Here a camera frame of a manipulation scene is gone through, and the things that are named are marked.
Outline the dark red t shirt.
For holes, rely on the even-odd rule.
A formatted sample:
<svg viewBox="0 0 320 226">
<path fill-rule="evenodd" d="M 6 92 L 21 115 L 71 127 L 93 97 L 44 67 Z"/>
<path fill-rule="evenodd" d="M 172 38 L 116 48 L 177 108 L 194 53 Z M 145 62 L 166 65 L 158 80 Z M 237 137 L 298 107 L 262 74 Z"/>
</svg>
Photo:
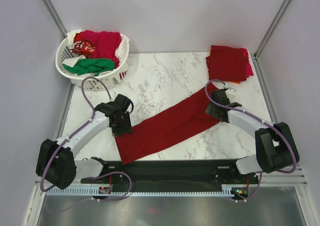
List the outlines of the dark red t shirt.
<svg viewBox="0 0 320 226">
<path fill-rule="evenodd" d="M 202 88 L 180 103 L 132 127 L 115 139 L 122 163 L 128 164 L 170 148 L 219 123 L 205 113 L 209 104 Z"/>
</svg>

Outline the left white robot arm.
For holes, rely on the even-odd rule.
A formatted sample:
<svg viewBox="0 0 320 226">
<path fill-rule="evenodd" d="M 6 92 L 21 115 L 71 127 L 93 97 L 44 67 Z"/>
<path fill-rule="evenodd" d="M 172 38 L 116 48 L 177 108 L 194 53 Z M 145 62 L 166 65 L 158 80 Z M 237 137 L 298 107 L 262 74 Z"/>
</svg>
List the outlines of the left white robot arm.
<svg viewBox="0 0 320 226">
<path fill-rule="evenodd" d="M 132 133 L 130 114 L 133 102 L 118 94 L 114 101 L 100 103 L 93 108 L 90 118 L 73 132 L 56 140 L 46 139 L 40 146 L 36 174 L 41 183 L 48 181 L 61 190 L 74 181 L 85 178 L 106 182 L 110 171 L 105 162 L 97 157 L 88 160 L 75 160 L 77 154 L 100 132 L 111 128 L 113 137 Z"/>
</svg>

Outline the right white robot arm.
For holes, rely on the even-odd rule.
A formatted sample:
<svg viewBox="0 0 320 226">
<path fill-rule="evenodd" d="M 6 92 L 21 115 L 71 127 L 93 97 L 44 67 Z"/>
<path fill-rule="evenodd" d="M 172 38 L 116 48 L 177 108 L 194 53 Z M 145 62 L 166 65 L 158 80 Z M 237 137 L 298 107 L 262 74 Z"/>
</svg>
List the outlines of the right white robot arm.
<svg viewBox="0 0 320 226">
<path fill-rule="evenodd" d="M 289 166 L 294 171 L 300 156 L 289 125 L 264 121 L 247 112 L 241 104 L 231 103 L 226 91 L 219 89 L 207 94 L 210 102 L 206 113 L 241 128 L 255 139 L 255 154 L 236 160 L 236 166 L 229 170 L 230 179 L 240 183 L 249 173 L 285 173 L 283 168 Z"/>
</svg>

